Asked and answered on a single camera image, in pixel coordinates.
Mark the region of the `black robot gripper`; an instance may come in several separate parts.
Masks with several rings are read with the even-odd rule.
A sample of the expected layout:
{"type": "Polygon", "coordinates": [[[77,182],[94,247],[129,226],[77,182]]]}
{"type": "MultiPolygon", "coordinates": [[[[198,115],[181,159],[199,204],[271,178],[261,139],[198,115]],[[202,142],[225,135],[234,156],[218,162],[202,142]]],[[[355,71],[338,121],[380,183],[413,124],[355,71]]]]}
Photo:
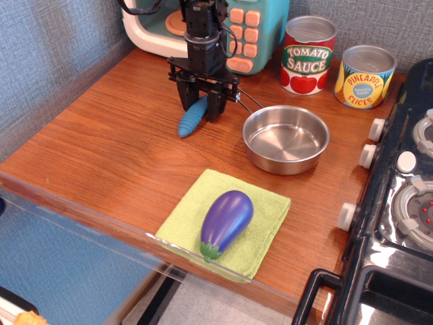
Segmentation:
{"type": "Polygon", "coordinates": [[[207,119],[217,120],[227,100],[240,99],[240,80],[226,67],[227,35],[216,33],[199,38],[185,34],[187,57],[170,57],[169,79],[177,83],[177,91],[184,111],[188,111],[200,97],[208,93],[207,119]]]}

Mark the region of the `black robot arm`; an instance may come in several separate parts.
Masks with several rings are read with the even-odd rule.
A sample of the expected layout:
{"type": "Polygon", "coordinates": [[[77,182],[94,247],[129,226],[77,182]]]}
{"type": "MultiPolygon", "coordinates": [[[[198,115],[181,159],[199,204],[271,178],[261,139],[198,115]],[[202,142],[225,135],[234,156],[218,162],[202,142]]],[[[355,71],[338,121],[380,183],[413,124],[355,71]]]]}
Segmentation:
{"type": "Polygon", "coordinates": [[[227,1],[180,1],[182,19],[186,23],[184,39],[187,57],[170,57],[169,79],[177,84],[184,111],[207,94],[207,119],[217,120],[227,101],[240,98],[240,80],[226,67],[229,58],[224,24],[228,17],[227,1]]]}

